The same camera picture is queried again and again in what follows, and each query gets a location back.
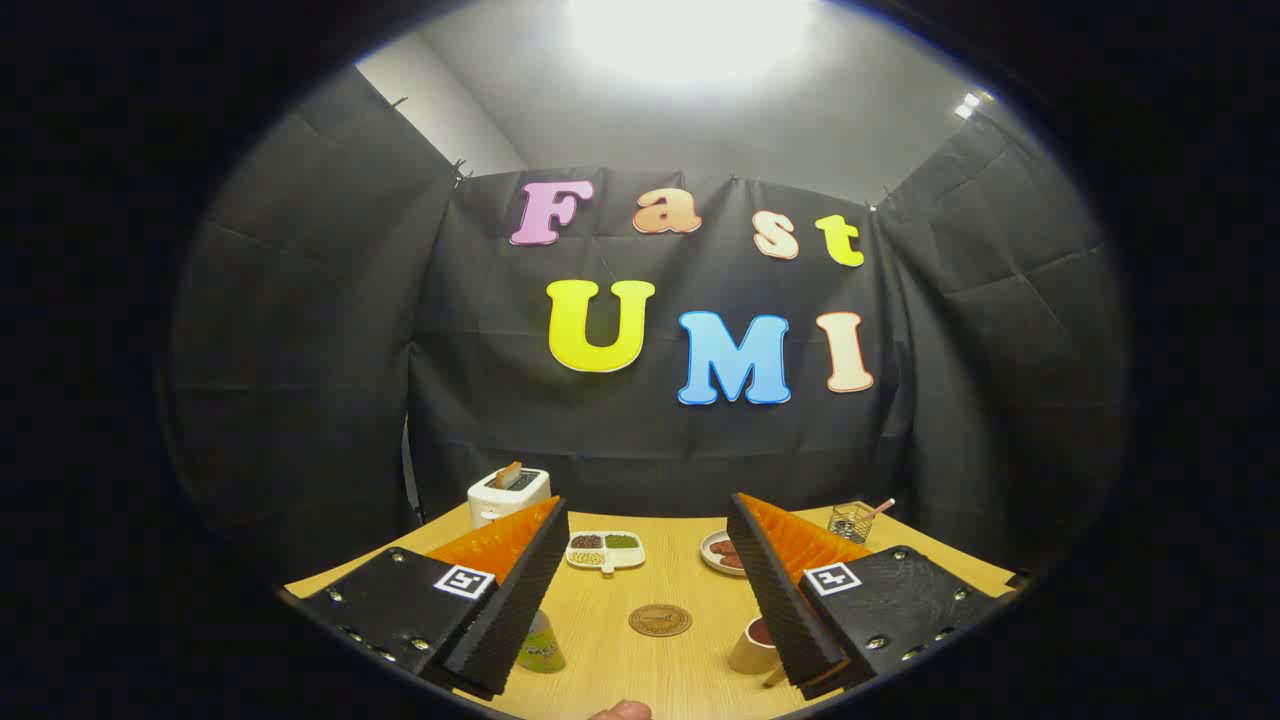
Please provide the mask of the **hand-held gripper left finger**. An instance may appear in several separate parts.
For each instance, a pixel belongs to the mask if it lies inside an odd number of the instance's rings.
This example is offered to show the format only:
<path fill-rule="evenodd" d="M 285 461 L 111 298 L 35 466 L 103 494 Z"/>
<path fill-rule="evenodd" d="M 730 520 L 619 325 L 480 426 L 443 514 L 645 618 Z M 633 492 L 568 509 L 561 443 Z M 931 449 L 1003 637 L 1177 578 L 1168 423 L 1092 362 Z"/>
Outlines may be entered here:
<path fill-rule="evenodd" d="M 428 553 L 390 546 L 298 605 L 378 662 L 492 700 L 568 542 L 567 503 L 550 497 Z"/>

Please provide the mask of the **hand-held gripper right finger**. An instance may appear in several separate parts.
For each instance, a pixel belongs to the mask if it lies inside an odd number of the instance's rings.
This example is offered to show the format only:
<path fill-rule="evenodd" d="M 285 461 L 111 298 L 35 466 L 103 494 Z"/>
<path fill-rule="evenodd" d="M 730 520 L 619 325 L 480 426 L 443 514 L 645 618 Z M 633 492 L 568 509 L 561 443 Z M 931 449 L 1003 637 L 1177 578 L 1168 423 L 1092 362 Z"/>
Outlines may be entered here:
<path fill-rule="evenodd" d="M 920 664 L 1004 606 L 920 550 L 869 551 L 750 495 L 731 495 L 727 533 L 808 700 Z"/>

